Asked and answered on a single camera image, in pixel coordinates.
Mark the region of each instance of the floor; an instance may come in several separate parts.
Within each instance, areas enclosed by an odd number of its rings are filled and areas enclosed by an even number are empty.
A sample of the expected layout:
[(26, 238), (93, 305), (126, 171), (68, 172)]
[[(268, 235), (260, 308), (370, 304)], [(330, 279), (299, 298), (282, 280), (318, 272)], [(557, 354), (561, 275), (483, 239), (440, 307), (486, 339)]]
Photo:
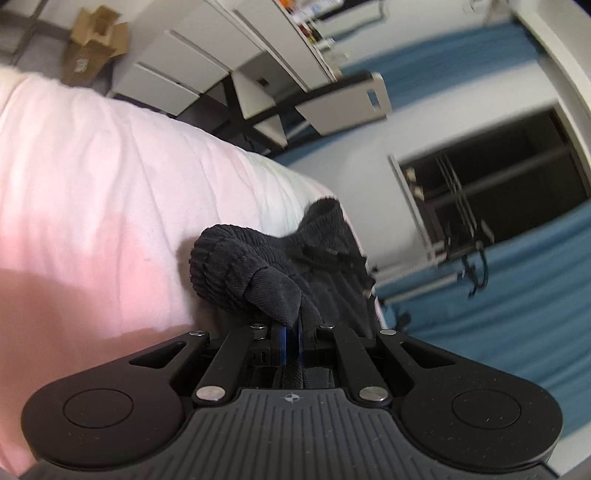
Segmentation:
[[(0, 50), (14, 50), (22, 35), (22, 29), (0, 24)], [(38, 72), (49, 78), (59, 78), (61, 55), (66, 42), (44, 35), (34, 35), (24, 51), (17, 67), (23, 72)], [(8, 64), (10, 57), (0, 53), (0, 64)], [(90, 87), (105, 95), (110, 89), (109, 69), (105, 69)]]

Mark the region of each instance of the metal screw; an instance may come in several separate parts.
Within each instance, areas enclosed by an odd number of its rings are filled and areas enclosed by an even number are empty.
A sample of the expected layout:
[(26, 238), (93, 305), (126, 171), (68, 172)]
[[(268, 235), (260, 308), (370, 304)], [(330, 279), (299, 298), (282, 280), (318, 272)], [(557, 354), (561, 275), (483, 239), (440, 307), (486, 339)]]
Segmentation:
[(267, 333), (269, 333), (269, 327), (264, 323), (253, 323), (251, 329), (254, 330), (253, 336), (255, 340), (263, 340), (263, 338), (267, 337)]
[(363, 387), (359, 390), (359, 396), (367, 401), (384, 401), (388, 398), (388, 390), (382, 387)]
[(206, 401), (218, 401), (221, 400), (226, 391), (222, 387), (218, 387), (216, 385), (208, 385), (207, 387), (201, 387), (197, 390), (197, 398), (199, 400), (206, 400)]

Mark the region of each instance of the white desk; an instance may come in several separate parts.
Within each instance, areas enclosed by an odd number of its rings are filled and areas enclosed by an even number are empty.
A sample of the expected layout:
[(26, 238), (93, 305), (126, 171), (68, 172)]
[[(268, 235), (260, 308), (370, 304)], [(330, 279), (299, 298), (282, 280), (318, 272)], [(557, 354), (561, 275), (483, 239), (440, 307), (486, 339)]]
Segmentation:
[(302, 90), (336, 80), (274, 0), (154, 0), (131, 24), (128, 54), (115, 66), (110, 95), (178, 115), (265, 52)]

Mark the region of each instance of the black cloth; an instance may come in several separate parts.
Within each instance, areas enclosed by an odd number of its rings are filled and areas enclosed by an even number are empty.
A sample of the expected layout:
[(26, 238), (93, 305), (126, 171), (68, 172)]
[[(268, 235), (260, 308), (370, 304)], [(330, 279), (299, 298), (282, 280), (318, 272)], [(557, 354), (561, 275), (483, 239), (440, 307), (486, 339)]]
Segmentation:
[(189, 263), (200, 297), (251, 323), (270, 318), (294, 328), (303, 316), (314, 325), (348, 325), (367, 338), (379, 330), (374, 280), (335, 199), (314, 202), (283, 238), (234, 225), (208, 228)]

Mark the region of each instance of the pink blanket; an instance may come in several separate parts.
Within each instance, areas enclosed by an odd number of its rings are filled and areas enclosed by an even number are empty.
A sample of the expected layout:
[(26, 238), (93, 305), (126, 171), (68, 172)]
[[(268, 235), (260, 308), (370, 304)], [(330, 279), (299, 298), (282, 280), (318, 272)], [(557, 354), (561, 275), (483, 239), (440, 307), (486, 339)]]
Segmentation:
[(189, 125), (0, 67), (0, 466), (44, 384), (223, 319), (188, 258), (216, 223), (283, 236), (330, 192)]

